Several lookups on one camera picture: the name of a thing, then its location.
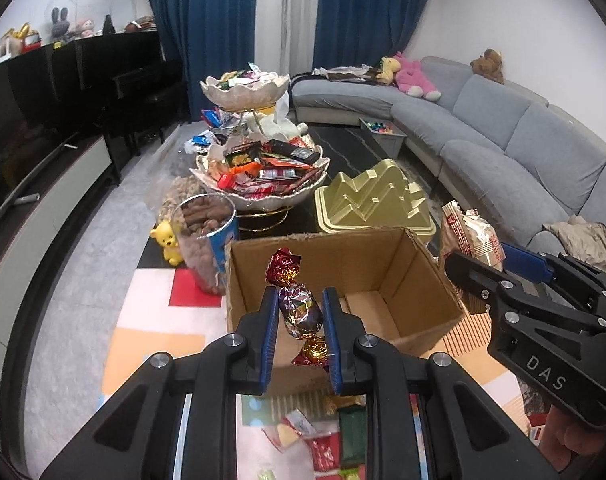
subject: pink stuffed animal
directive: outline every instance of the pink stuffed animal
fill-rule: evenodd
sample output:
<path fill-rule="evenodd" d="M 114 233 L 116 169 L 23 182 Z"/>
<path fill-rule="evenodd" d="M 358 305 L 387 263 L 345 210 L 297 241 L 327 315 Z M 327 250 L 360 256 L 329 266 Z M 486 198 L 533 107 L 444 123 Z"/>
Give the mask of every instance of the pink stuffed animal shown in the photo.
<path fill-rule="evenodd" d="M 412 97 L 423 97 L 428 101 L 437 101 L 441 92 L 425 76 L 420 61 L 408 61 L 400 52 L 394 57 L 401 63 L 401 70 L 395 74 L 398 89 Z"/>

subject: human hand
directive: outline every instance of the human hand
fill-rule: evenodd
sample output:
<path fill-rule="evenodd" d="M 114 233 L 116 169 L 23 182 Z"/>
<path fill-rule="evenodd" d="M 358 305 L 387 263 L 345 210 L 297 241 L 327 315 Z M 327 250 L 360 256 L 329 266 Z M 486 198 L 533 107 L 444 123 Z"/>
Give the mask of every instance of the human hand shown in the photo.
<path fill-rule="evenodd" d="M 554 406 L 546 421 L 539 450 L 557 471 L 563 471 L 572 458 L 572 452 L 592 455 L 600 452 L 606 443 L 606 433 L 586 430 L 574 418 Z"/>

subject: white ceramic bowl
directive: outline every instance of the white ceramic bowl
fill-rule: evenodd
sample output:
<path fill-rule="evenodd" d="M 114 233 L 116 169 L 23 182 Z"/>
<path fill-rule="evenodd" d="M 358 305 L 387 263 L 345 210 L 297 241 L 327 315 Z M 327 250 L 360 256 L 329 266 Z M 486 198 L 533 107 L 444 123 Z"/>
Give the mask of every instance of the white ceramic bowl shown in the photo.
<path fill-rule="evenodd" d="M 223 193 L 225 196 L 230 199 L 237 211 L 263 211 L 270 212 L 276 211 L 282 207 L 287 206 L 296 206 L 303 202 L 307 197 L 311 196 L 314 193 L 314 190 L 323 184 L 325 180 L 325 176 L 327 172 L 324 171 L 316 181 L 307 186 L 302 187 L 297 192 L 292 193 L 290 195 L 285 196 L 276 196 L 276 195 L 268 195 L 265 198 L 259 199 L 250 199 L 245 198 L 244 196 L 237 195 L 236 193 L 224 192 L 219 189 L 217 186 L 217 181 L 215 181 L 211 176 L 201 170 L 190 170 L 192 174 L 198 178 L 202 186 L 206 189 L 208 193 Z"/>
<path fill-rule="evenodd" d="M 251 86 L 235 85 L 223 90 L 217 85 L 221 80 L 208 76 L 199 81 L 205 97 L 225 110 L 258 110 L 273 105 L 288 90 L 289 75 L 277 76 L 265 82 L 256 82 Z"/>

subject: wrapped candy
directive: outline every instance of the wrapped candy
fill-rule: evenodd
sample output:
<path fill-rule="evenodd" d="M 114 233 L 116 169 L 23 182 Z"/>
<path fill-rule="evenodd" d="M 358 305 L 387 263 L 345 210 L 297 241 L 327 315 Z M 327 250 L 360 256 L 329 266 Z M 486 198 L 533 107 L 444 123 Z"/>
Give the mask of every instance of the wrapped candy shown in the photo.
<path fill-rule="evenodd" d="M 279 309 L 285 328 L 292 337 L 305 340 L 292 364 L 327 366 L 327 346 L 321 332 L 323 313 L 309 289 L 294 280 L 300 268 L 301 257 L 282 248 L 273 254 L 265 279 L 270 285 L 280 287 Z"/>
<path fill-rule="evenodd" d="M 483 220 L 476 209 L 463 214 L 455 200 L 443 206 L 443 222 L 439 266 L 445 268 L 445 259 L 452 251 L 461 251 L 484 264 L 503 270 L 506 259 L 494 228 Z M 486 311 L 486 302 L 457 289 L 459 297 L 467 306 L 470 314 L 481 314 Z"/>

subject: gold plastic container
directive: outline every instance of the gold plastic container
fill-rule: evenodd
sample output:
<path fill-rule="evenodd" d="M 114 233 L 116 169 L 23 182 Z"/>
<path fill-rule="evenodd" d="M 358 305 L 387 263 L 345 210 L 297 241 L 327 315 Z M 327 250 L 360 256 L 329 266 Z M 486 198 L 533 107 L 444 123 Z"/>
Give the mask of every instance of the gold plastic container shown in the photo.
<path fill-rule="evenodd" d="M 407 227 L 427 245 L 436 225 L 423 190 L 390 159 L 355 178 L 338 173 L 315 192 L 317 221 L 327 233 L 366 227 Z"/>

